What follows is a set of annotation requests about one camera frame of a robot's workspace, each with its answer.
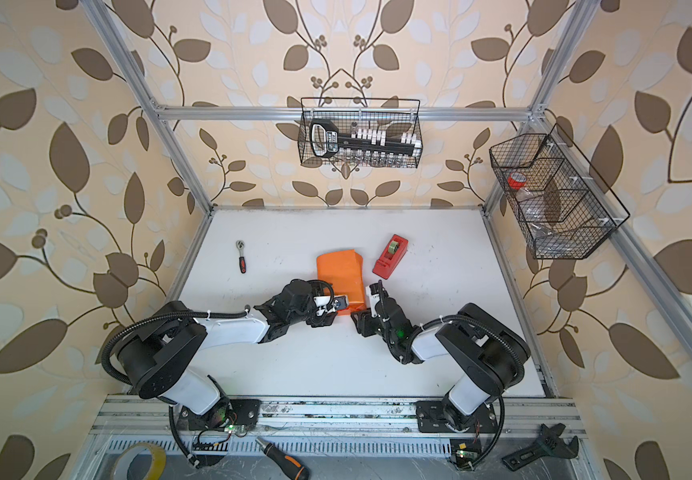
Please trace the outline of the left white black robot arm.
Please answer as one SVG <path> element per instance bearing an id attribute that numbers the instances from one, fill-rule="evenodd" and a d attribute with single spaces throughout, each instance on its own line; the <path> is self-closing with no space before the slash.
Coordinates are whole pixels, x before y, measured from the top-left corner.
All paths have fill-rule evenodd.
<path id="1" fill-rule="evenodd" d="M 300 322 L 312 328 L 330 326 L 348 306 L 348 298 L 336 294 L 332 284 L 301 279 L 262 304 L 236 313 L 195 311 L 172 301 L 112 335 L 101 349 L 100 362 L 108 375 L 129 385 L 140 398 L 168 404 L 173 439 L 199 469 L 205 459 L 179 434 L 175 408 L 193 414 L 204 431 L 234 427 L 239 415 L 218 381 L 191 367 L 197 354 L 224 345 L 269 343 Z"/>

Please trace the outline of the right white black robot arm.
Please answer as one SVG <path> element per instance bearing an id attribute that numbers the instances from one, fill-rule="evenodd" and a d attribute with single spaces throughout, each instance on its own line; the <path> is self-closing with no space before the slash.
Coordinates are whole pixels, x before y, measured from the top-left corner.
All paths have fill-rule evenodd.
<path id="1" fill-rule="evenodd" d="M 472 433 L 452 453 L 458 469 L 473 471 L 494 449 L 505 422 L 504 393 L 525 376 L 531 351 L 524 339 L 474 303 L 457 313 L 414 325 L 381 282 L 368 288 L 369 307 L 351 314 L 357 332 L 378 335 L 403 365 L 448 356 L 462 377 L 439 401 L 420 401 L 421 432 Z"/>

